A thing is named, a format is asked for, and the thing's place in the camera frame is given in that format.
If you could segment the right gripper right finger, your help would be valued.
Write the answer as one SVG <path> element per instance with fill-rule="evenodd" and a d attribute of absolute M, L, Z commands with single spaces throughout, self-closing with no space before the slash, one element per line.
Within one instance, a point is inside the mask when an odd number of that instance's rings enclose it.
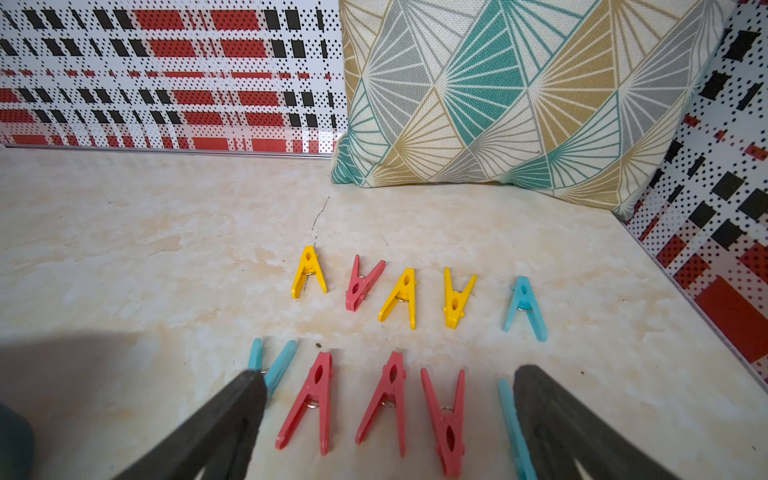
<path fill-rule="evenodd" d="M 536 365 L 514 375 L 513 397 L 536 479 L 674 479 Z"/>

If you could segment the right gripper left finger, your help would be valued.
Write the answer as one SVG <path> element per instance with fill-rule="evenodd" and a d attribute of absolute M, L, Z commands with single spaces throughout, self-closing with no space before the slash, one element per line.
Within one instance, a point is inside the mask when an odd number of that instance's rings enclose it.
<path fill-rule="evenodd" d="M 244 370 L 119 479 L 243 479 L 267 402 L 261 373 Z"/>

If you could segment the cyan clothespin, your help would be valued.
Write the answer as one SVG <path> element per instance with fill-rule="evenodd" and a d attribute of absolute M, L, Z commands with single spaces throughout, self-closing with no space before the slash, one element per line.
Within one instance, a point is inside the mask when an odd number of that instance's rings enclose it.
<path fill-rule="evenodd" d="M 296 340 L 288 341 L 274 361 L 272 367 L 268 370 L 263 370 L 263 341 L 260 338 L 253 340 L 247 368 L 262 374 L 267 388 L 268 398 L 271 398 L 278 388 L 284 374 L 286 373 L 294 358 L 297 347 L 298 342 Z"/>
<path fill-rule="evenodd" d="M 517 477 L 521 480 L 537 480 L 538 477 L 534 470 L 530 452 L 518 419 L 512 387 L 506 379 L 499 379 L 497 388 L 507 433 L 512 447 L 512 455 Z"/>
<path fill-rule="evenodd" d="M 510 330 L 518 312 L 527 315 L 536 339 L 539 342 L 545 342 L 548 339 L 547 327 L 530 280 L 525 276 L 519 276 L 513 287 L 508 314 L 502 326 L 504 332 Z"/>

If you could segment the red clothespin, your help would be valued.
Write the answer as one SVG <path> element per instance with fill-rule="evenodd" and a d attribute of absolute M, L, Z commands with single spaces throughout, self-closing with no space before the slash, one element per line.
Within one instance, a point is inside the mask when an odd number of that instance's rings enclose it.
<path fill-rule="evenodd" d="M 276 437 L 275 447 L 284 449 L 290 442 L 304 414 L 311 406 L 319 415 L 319 447 L 322 456 L 331 449 L 331 383 L 334 376 L 333 357 L 320 352 Z"/>
<path fill-rule="evenodd" d="M 396 411 L 398 447 L 401 457 L 406 456 L 406 405 L 405 384 L 407 372 L 404 368 L 404 355 L 393 351 L 388 362 L 382 367 L 377 387 L 366 408 L 355 435 L 355 443 L 360 445 L 366 438 L 375 416 L 381 407 L 393 406 Z"/>
<path fill-rule="evenodd" d="M 448 409 L 440 406 L 428 370 L 422 368 L 420 375 L 443 473 L 447 478 L 458 478 L 461 475 L 462 458 L 465 454 L 463 443 L 465 371 L 459 371 L 454 405 Z"/>
<path fill-rule="evenodd" d="M 386 261 L 380 260 L 368 275 L 361 276 L 360 256 L 355 256 L 349 286 L 345 294 L 345 307 L 348 311 L 356 312 L 359 309 L 385 268 Z"/>

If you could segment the yellow clothespin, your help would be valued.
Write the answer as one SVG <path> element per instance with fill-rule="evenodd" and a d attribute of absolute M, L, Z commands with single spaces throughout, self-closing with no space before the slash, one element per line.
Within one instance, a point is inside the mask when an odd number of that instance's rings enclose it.
<path fill-rule="evenodd" d="M 306 246 L 301 254 L 300 262 L 291 288 L 291 296 L 298 299 L 306 281 L 309 277 L 315 276 L 324 293 L 328 293 L 327 283 L 324 278 L 315 248 Z"/>
<path fill-rule="evenodd" d="M 445 325 L 448 328 L 456 329 L 460 320 L 465 316 L 464 309 L 468 303 L 476 281 L 477 276 L 473 275 L 464 290 L 455 290 L 452 284 L 450 268 L 446 267 L 444 269 L 445 305 L 443 312 L 445 315 Z"/>
<path fill-rule="evenodd" d="M 398 279 L 396 285 L 388 296 L 386 302 L 378 313 L 378 321 L 384 322 L 392 313 L 398 302 L 408 305 L 410 329 L 416 329 L 416 272 L 413 268 L 406 268 Z"/>

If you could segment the teal plastic storage tray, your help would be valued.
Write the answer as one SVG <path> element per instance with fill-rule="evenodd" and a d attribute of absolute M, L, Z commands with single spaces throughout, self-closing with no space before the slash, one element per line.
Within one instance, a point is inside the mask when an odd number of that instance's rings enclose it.
<path fill-rule="evenodd" d="M 29 479 L 35 452 L 30 423 L 1 404 L 1 478 Z"/>

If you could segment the patterned green yellow pillow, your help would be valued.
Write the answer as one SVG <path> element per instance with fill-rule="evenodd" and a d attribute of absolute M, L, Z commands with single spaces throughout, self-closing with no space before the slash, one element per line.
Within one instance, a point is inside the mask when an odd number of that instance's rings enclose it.
<path fill-rule="evenodd" d="M 343 1 L 331 179 L 514 185 L 629 219 L 732 1 Z"/>

